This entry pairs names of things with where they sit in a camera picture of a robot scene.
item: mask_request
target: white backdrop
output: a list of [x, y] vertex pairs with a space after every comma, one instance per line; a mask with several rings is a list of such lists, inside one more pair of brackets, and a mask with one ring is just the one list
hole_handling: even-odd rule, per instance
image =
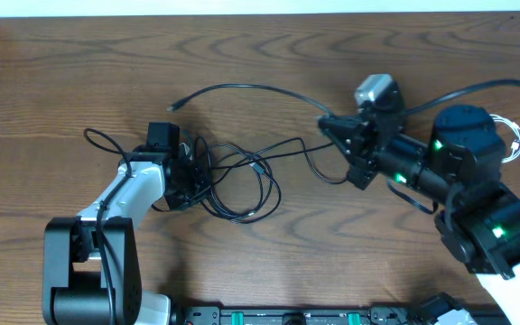
[[0, 17], [520, 11], [520, 0], [0, 0]]

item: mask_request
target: wooden tabletop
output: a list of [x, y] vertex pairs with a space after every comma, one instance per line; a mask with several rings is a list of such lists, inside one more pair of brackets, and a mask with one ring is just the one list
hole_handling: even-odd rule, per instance
[[[248, 150], [293, 136], [325, 144], [317, 109], [271, 92], [222, 89], [176, 113], [166, 107], [208, 85], [249, 82], [350, 115], [354, 88], [373, 73], [391, 73], [409, 107], [520, 79], [520, 13], [0, 19], [0, 324], [42, 322], [43, 230], [85, 208], [116, 174], [119, 158], [87, 144], [85, 127], [127, 149], [144, 142], [151, 121]], [[462, 101], [520, 125], [520, 89]], [[437, 111], [413, 116], [407, 133], [426, 141]], [[334, 148], [313, 158], [331, 176], [347, 169]], [[135, 233], [144, 288], [227, 306], [418, 302], [441, 291], [492, 302], [441, 243], [432, 216], [392, 195], [383, 177], [361, 191], [322, 183], [301, 156], [272, 166], [283, 203], [257, 224], [200, 207], [150, 211]], [[520, 158], [502, 173], [520, 197]], [[258, 195], [247, 168], [219, 190], [241, 209]]]

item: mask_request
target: wood grain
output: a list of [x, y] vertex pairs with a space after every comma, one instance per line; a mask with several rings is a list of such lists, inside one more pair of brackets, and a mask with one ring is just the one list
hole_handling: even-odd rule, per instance
[[[165, 108], [211, 84], [252, 82], [353, 114], [354, 87], [380, 72], [399, 80], [411, 106], [486, 79], [520, 79], [520, 13], [0, 20], [0, 324], [42, 323], [45, 225], [73, 216], [114, 177], [117, 157], [85, 143], [84, 127], [126, 148], [154, 120], [250, 150], [299, 135], [324, 144], [318, 110], [260, 90]], [[463, 101], [520, 125], [519, 89]], [[426, 139], [435, 114], [411, 118], [408, 134]], [[347, 168], [334, 149], [314, 159], [330, 175]], [[232, 225], [200, 208], [150, 212], [136, 232], [144, 288], [225, 305], [415, 302], [440, 291], [492, 302], [441, 244], [432, 217], [381, 177], [360, 191], [321, 183], [301, 157], [273, 167], [283, 204], [261, 223]], [[520, 196], [520, 158], [502, 172]], [[227, 203], [252, 204], [253, 180], [235, 172], [220, 189]]]

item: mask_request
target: green light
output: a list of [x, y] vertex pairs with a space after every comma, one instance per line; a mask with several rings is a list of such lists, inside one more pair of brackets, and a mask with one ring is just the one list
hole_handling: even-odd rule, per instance
[[434, 142], [434, 150], [439, 150], [442, 148], [442, 143], [439, 140], [435, 140]]
[[406, 178], [401, 174], [396, 174], [395, 180], [401, 183], [406, 184]]
[[503, 230], [503, 228], [501, 228], [501, 227], [493, 228], [493, 235], [495, 235], [495, 237], [501, 238], [501, 236], [503, 236], [504, 234], [505, 234], [505, 230]]

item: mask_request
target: coiled white cable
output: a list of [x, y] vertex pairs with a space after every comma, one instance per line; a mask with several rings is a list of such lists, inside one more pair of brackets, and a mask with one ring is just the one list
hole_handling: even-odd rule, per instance
[[517, 125], [517, 123], [509, 120], [508, 118], [504, 118], [504, 117], [498, 116], [496, 114], [491, 114], [491, 117], [493, 117], [493, 121], [495, 121], [495, 123], [503, 123], [503, 124], [507, 125], [508, 127], [510, 127], [511, 130], [513, 130], [513, 132], [516, 135], [516, 139], [513, 140], [513, 142], [511, 143], [511, 155], [506, 158], [503, 158], [503, 161], [502, 161], [503, 163], [512, 162], [520, 154], [520, 133], [519, 133], [520, 127], [519, 127], [519, 125]]

